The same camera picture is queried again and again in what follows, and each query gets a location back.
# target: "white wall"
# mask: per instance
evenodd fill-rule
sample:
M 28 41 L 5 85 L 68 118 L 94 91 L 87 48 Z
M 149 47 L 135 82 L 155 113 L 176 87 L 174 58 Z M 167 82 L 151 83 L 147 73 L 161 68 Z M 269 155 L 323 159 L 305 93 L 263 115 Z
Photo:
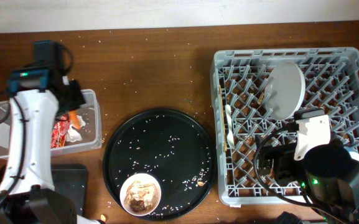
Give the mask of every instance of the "white wall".
M 359 0 L 0 0 L 0 33 L 359 20 Z

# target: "plastic bin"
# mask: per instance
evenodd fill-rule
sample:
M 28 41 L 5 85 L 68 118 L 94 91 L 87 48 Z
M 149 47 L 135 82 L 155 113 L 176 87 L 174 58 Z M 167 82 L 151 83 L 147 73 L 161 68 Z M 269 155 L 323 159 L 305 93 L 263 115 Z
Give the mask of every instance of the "plastic bin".
M 225 50 L 214 55 L 210 69 L 212 106 L 215 115 L 218 159 L 218 194 L 230 206 L 285 203 L 269 194 L 254 178 L 250 136 L 270 134 L 284 121 L 269 117 L 270 111 L 256 110 L 272 69 L 282 62 L 298 64 L 305 75 L 305 100 L 301 109 L 323 108 L 330 117 L 331 131 L 359 153 L 359 51 L 355 48 Z M 235 148 L 225 152 L 222 105 L 233 108 Z M 296 133 L 280 134 L 272 145 L 296 141 Z M 304 201 L 297 182 L 278 185 L 271 176 L 264 181 L 278 194 Z
M 96 95 L 93 90 L 82 90 L 85 98 L 85 104 L 77 110 L 77 115 L 82 116 L 86 125 L 78 132 L 82 136 L 81 141 L 66 142 L 64 147 L 51 149 L 51 156 L 69 154 L 74 152 L 83 152 L 91 149 L 99 149 L 102 147 L 102 127 L 99 103 L 96 100 Z M 7 101 L 0 102 L 0 119 L 2 119 L 7 110 Z M 11 125 L 11 118 L 9 117 L 4 124 Z M 9 156 L 9 129 L 4 128 L 0 133 L 4 133 L 4 138 L 0 137 L 0 159 L 7 159 Z

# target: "brown wooden surface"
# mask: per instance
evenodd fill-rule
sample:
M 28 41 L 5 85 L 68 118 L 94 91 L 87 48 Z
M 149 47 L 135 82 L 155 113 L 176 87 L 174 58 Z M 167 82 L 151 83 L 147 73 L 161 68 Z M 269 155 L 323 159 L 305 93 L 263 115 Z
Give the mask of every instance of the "brown wooden surface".
M 12 69 L 32 61 L 31 44 L 44 39 L 62 41 L 73 52 L 75 66 L 69 77 L 79 80 L 82 88 L 96 92 L 106 140 L 132 115 L 156 107 L 194 115 L 215 139 L 209 69 L 217 50 L 359 49 L 359 22 L 0 34 L 0 91 Z M 85 205 L 87 218 L 105 214 L 108 223 L 145 223 L 120 209 L 108 193 L 101 170 L 104 150 L 105 144 L 101 149 L 54 157 L 52 162 L 87 166 L 90 174 Z M 5 162 L 0 160 L 0 167 Z M 294 205 L 230 208 L 217 202 L 217 193 L 215 184 L 199 207 L 168 223 L 254 223 L 255 220 L 259 223 L 274 219 L 283 211 L 306 220 L 321 220 L 311 209 Z

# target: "dish rack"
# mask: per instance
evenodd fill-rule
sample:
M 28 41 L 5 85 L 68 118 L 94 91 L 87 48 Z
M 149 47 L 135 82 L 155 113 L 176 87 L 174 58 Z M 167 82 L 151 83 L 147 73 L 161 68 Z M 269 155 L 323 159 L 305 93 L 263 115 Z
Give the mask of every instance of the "dish rack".
M 267 136 L 283 121 L 270 118 L 260 98 L 271 71 L 283 62 L 296 63 L 305 75 L 305 98 L 300 109 L 323 108 L 331 131 L 359 153 L 359 51 L 355 48 L 224 50 L 214 55 L 210 69 L 218 159 L 218 191 L 225 205 L 285 203 L 269 196 L 254 178 L 255 136 Z M 228 125 L 223 106 L 232 107 L 235 148 L 226 143 Z M 296 133 L 280 134 L 271 144 L 295 142 Z M 273 177 L 263 180 L 278 194 L 304 201 L 297 182 L 278 185 Z

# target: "bowl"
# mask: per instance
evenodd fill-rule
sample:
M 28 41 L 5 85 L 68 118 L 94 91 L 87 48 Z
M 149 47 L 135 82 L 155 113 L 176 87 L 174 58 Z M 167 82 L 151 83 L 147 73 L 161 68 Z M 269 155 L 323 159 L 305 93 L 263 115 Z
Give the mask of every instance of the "bowl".
M 131 210 L 129 205 L 125 204 L 125 198 L 126 198 L 126 195 L 127 195 L 128 187 L 133 182 L 135 182 L 137 180 L 141 181 L 141 182 L 153 183 L 157 188 L 157 196 L 158 196 L 157 203 L 150 210 L 141 211 L 141 212 L 134 212 L 134 211 Z M 157 206 L 159 206 L 160 199 L 161 199 L 160 184 L 156 180 L 156 178 L 154 178 L 153 176 L 151 176 L 149 174 L 134 174 L 134 175 L 128 177 L 128 179 L 126 179 L 125 182 L 123 183 L 123 185 L 121 187 L 121 190 L 119 192 L 119 200 L 121 202 L 121 206 L 124 208 L 124 210 L 126 210 L 128 213 L 130 213 L 131 215 L 134 215 L 134 216 L 144 216 L 144 215 L 148 215 L 148 214 L 152 213 L 157 208 Z

